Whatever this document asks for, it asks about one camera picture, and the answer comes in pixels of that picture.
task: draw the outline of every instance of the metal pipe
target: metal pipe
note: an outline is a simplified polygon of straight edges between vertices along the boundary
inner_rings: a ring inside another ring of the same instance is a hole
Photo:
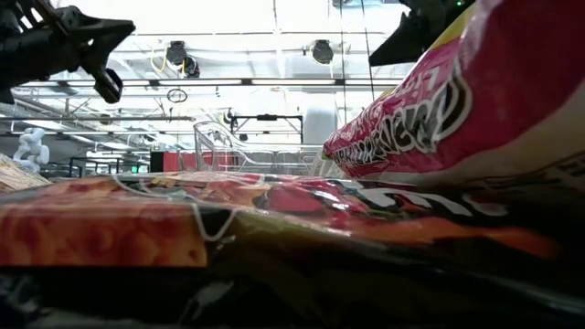
[[[0,117],[0,122],[11,121],[53,121],[53,122],[122,122],[122,121],[194,121],[195,118],[189,116],[179,117],[122,117],[122,118],[95,118],[95,117]]]

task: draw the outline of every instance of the white figure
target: white figure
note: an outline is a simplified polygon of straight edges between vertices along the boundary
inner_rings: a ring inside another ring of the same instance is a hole
[[[39,165],[48,163],[48,147],[41,143],[45,131],[41,128],[26,128],[25,133],[18,138],[20,145],[13,156],[13,160],[33,173],[40,171]],[[26,160],[22,156],[30,153]]]

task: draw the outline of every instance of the red snack bag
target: red snack bag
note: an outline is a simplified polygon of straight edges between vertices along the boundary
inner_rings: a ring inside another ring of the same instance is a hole
[[[578,0],[478,1],[324,153],[352,177],[579,204],[584,10]]]

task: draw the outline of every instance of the snack bag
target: snack bag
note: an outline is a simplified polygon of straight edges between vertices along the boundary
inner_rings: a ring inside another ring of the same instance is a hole
[[[579,0],[478,0],[325,155],[350,177],[577,207],[584,11]]]
[[[0,324],[581,322],[582,227],[552,216],[287,175],[61,182],[0,196]]]

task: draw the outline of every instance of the black cable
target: black cable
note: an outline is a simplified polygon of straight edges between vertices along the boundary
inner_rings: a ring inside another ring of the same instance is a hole
[[[346,57],[345,49],[346,44],[344,43],[344,6],[339,6],[339,20],[341,21],[341,77],[344,80],[344,124],[347,124],[347,83],[346,83]]]
[[[366,51],[367,56],[369,57],[371,54],[369,53],[369,38],[367,37],[367,25],[366,25],[366,7],[364,6],[364,0],[362,0],[362,16],[364,17],[364,33],[366,34]],[[369,83],[372,89],[372,102],[376,101],[376,93],[374,92],[374,76],[372,75],[372,67],[367,64],[367,69],[369,70]]]

